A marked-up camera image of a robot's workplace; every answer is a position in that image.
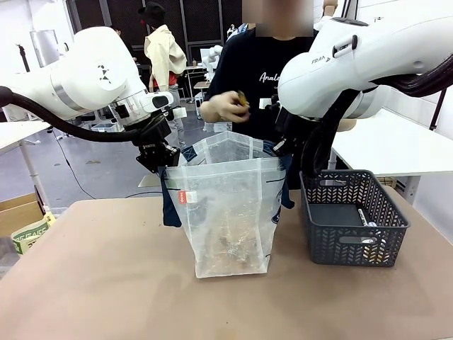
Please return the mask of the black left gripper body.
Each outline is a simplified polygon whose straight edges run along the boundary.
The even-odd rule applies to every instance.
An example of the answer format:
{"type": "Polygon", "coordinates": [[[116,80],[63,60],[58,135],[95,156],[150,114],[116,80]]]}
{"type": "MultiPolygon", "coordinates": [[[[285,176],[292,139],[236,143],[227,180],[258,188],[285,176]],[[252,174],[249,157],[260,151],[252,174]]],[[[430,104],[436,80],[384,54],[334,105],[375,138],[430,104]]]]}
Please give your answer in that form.
{"type": "Polygon", "coordinates": [[[139,131],[132,144],[139,149],[138,162],[167,162],[173,149],[166,141],[171,132],[166,118],[154,118],[139,131]]]}

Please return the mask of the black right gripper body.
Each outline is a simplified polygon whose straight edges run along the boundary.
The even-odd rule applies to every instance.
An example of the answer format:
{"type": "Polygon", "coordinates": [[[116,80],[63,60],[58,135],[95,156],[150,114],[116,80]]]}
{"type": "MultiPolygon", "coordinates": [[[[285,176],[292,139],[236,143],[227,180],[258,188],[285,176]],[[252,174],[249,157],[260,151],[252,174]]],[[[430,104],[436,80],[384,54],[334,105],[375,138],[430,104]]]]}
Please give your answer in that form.
{"type": "Polygon", "coordinates": [[[311,121],[281,108],[275,123],[281,139],[288,139],[292,143],[292,154],[300,152],[311,133],[311,121]]]}

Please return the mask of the person's right hand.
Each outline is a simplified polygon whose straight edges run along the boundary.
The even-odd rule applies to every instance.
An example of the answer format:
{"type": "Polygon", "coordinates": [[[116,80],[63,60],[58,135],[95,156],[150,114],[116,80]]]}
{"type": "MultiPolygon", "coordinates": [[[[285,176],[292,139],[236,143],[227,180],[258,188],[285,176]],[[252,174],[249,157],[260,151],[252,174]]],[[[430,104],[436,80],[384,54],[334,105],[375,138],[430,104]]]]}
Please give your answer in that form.
{"type": "Polygon", "coordinates": [[[221,120],[231,123],[244,123],[249,119],[249,105],[241,102],[238,92],[228,91],[216,95],[211,100],[214,111],[221,120]]]}

